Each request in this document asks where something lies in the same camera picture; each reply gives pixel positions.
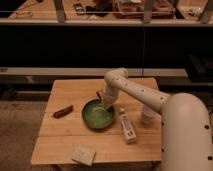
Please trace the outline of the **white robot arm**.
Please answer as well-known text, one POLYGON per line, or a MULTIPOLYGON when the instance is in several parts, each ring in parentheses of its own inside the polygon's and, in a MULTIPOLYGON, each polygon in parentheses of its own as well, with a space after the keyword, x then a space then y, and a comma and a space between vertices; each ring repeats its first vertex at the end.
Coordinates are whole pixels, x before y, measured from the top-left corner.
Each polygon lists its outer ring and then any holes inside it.
POLYGON ((189 93, 169 95, 132 82, 125 68, 108 71, 103 99, 111 106, 123 91, 161 115, 162 171, 213 171, 207 107, 189 93))

